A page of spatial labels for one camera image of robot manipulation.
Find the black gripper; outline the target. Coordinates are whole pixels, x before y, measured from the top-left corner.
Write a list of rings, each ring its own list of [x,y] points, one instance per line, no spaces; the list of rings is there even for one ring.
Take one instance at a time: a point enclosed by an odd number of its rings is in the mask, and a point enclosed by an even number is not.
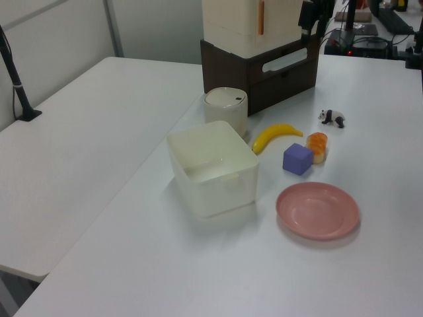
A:
[[[314,20],[317,20],[318,37],[325,35],[328,20],[332,18],[334,10],[334,0],[312,0],[302,2],[298,20],[302,35],[310,35]]]

